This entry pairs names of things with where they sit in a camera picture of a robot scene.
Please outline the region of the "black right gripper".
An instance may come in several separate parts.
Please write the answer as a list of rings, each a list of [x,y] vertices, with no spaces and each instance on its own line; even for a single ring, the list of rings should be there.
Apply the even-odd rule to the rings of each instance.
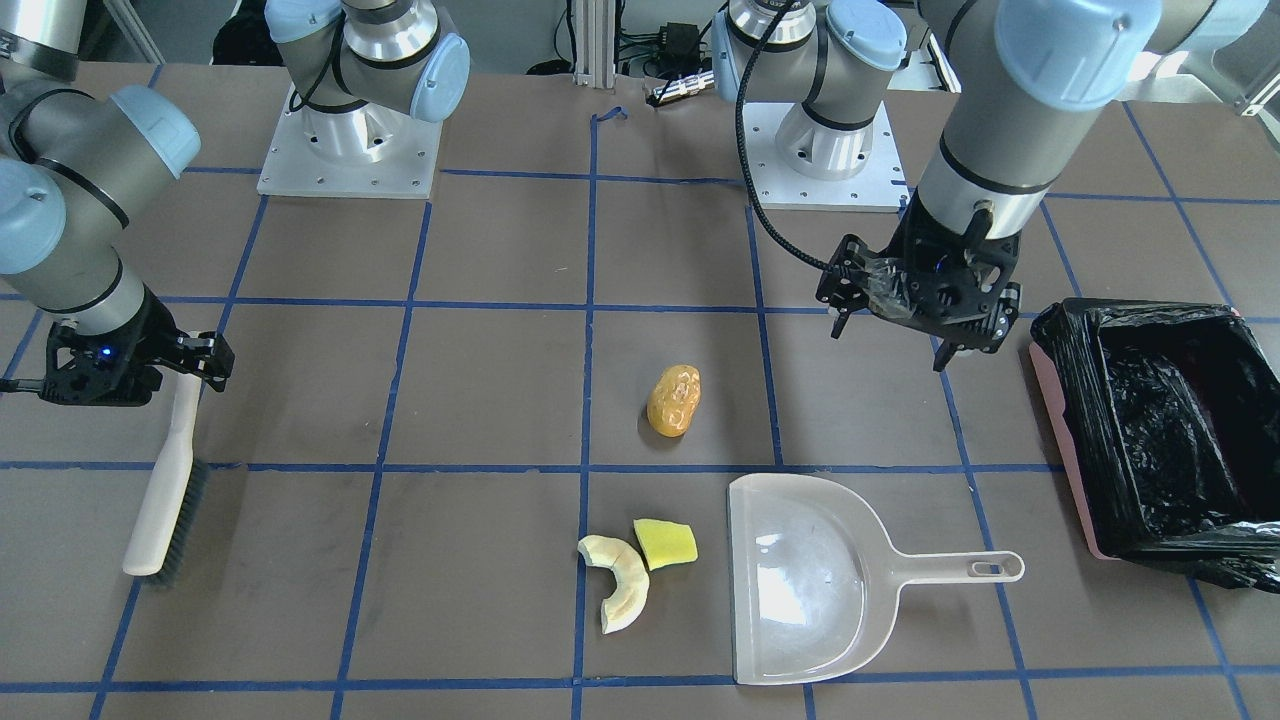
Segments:
[[[83,334],[68,322],[52,325],[38,397],[65,406],[140,407],[160,389],[163,366],[221,392],[234,364],[223,334],[180,331],[168,306],[145,288],[140,310],[114,331]]]

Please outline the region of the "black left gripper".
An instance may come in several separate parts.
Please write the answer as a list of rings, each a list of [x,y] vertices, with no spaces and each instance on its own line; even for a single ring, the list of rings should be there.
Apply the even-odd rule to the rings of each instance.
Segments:
[[[840,340],[852,313],[868,310],[936,337],[936,373],[960,352],[1000,350],[1020,315],[1021,287],[1012,273],[1021,234],[993,232],[991,208],[973,209],[963,228],[951,231],[911,199],[884,249],[846,234],[815,288],[833,318],[829,337]]]

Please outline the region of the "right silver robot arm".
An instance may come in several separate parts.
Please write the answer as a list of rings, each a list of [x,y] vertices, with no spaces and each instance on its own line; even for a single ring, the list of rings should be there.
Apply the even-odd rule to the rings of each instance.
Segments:
[[[77,88],[82,1],[3,4],[3,281],[49,314],[44,374],[6,393],[64,406],[138,407],[163,369],[221,392],[236,355],[191,334],[115,238],[198,154],[189,118],[152,88]]]

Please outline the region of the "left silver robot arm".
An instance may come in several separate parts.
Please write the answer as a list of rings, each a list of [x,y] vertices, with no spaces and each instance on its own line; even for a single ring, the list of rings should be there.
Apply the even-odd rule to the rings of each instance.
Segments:
[[[800,173],[861,169],[908,51],[879,1],[728,1],[709,20],[719,95],[733,105],[749,202],[767,234],[820,273],[815,300],[838,340],[867,311],[938,341],[933,368],[997,352],[1021,310],[1012,278],[1021,232],[1142,54],[1215,51],[1261,19],[1265,1],[918,1],[960,94],[890,242],[842,237],[828,259],[771,223],[748,158],[749,102],[787,102],[782,147]]]

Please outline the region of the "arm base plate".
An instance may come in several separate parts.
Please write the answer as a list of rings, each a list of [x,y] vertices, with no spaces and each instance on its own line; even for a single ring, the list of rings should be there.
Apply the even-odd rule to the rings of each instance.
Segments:
[[[294,108],[289,87],[262,160],[264,196],[404,199],[431,196],[445,120],[365,105],[346,113]]]
[[[797,102],[744,108],[749,169],[767,210],[897,211],[909,200],[887,108],[869,126],[832,129]]]

